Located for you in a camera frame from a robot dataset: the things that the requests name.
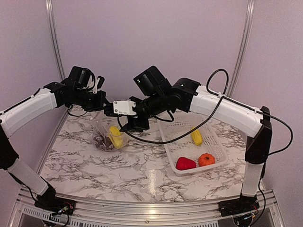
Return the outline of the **yellow pepper toy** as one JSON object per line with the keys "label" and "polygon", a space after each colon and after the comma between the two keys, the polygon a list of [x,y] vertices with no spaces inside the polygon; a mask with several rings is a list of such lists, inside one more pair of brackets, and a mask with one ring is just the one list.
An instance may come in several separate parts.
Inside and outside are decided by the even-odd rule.
{"label": "yellow pepper toy", "polygon": [[115,148],[121,148],[124,145],[122,133],[116,126],[110,126],[108,136]]}

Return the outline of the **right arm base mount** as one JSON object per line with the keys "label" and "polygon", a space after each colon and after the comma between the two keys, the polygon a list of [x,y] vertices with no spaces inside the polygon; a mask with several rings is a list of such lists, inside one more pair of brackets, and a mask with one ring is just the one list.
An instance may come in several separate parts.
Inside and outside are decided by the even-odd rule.
{"label": "right arm base mount", "polygon": [[260,208],[257,196],[249,197],[240,194],[240,197],[218,203],[218,210],[222,217],[233,216],[237,227],[250,227]]}

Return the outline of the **yellow corn toy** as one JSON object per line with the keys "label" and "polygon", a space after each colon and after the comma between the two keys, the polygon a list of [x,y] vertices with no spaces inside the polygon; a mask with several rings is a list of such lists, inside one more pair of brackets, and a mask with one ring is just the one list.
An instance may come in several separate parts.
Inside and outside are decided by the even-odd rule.
{"label": "yellow corn toy", "polygon": [[196,146],[202,145],[203,137],[202,137],[199,129],[197,129],[191,133],[191,138]]}

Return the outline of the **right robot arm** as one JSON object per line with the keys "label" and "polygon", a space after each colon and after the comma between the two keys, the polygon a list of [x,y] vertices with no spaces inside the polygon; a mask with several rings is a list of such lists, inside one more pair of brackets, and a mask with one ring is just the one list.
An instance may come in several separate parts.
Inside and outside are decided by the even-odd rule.
{"label": "right robot arm", "polygon": [[114,113],[127,116],[127,124],[121,127],[126,133],[148,130],[149,118],[179,109],[206,115],[208,120],[215,118],[247,136],[244,182],[241,197],[234,204],[237,211],[246,211],[253,204],[252,197],[257,193],[266,160],[271,155],[273,132],[270,120],[279,119],[265,106],[259,109],[245,105],[227,97],[224,92],[216,93],[208,85],[203,86],[188,78],[181,78],[171,85],[155,66],[136,76],[134,81],[146,99],[131,97],[114,102]]}

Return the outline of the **red grape bunch toy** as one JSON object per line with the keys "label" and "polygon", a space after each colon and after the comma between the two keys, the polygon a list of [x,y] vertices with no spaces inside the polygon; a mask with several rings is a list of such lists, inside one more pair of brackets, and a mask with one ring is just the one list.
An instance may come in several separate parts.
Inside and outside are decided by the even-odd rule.
{"label": "red grape bunch toy", "polygon": [[104,137],[103,135],[94,136],[93,143],[97,149],[102,151],[111,151],[114,148],[109,137]]}

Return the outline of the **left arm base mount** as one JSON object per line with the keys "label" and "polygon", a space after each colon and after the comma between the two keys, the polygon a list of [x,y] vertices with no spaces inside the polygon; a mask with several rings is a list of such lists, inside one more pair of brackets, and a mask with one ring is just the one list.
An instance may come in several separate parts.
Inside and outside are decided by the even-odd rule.
{"label": "left arm base mount", "polygon": [[65,215],[67,220],[62,227],[67,227],[70,223],[70,217],[73,215],[76,202],[74,200],[56,196],[56,191],[52,186],[48,186],[42,195],[33,196],[35,206],[51,212],[51,217]]}

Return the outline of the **red pepper toy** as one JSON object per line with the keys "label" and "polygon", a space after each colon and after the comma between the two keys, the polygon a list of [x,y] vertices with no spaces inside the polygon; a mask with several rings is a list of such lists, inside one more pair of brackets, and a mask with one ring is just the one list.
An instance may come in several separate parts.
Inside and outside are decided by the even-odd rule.
{"label": "red pepper toy", "polygon": [[191,160],[186,157],[180,157],[176,162],[176,169],[177,170],[188,170],[196,168],[196,163],[194,160]]}

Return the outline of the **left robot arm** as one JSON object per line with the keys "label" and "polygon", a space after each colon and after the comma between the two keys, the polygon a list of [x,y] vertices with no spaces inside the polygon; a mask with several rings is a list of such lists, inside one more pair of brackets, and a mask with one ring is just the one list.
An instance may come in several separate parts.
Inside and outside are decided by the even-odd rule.
{"label": "left robot arm", "polygon": [[59,108],[79,106],[85,112],[100,111],[110,104],[101,87],[105,79],[74,66],[61,82],[51,82],[0,113],[0,168],[37,195],[49,210],[60,200],[55,190],[36,172],[41,155],[55,129]]}

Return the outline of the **orange pumpkin toy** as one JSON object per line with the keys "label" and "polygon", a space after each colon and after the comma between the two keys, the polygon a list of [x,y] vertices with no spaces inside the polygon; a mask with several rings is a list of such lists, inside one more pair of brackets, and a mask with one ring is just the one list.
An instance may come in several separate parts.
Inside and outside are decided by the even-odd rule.
{"label": "orange pumpkin toy", "polygon": [[200,167],[215,164],[215,157],[209,153],[204,153],[199,157],[198,164]]}

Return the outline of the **clear zip top bag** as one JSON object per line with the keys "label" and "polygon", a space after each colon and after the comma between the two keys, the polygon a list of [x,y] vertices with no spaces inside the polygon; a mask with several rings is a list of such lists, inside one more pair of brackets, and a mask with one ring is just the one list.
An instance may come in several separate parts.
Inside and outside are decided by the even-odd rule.
{"label": "clear zip top bag", "polygon": [[108,117],[98,112],[92,118],[92,127],[91,141],[95,148],[105,152],[114,152],[128,145],[128,136],[120,131],[121,127],[116,117]]}

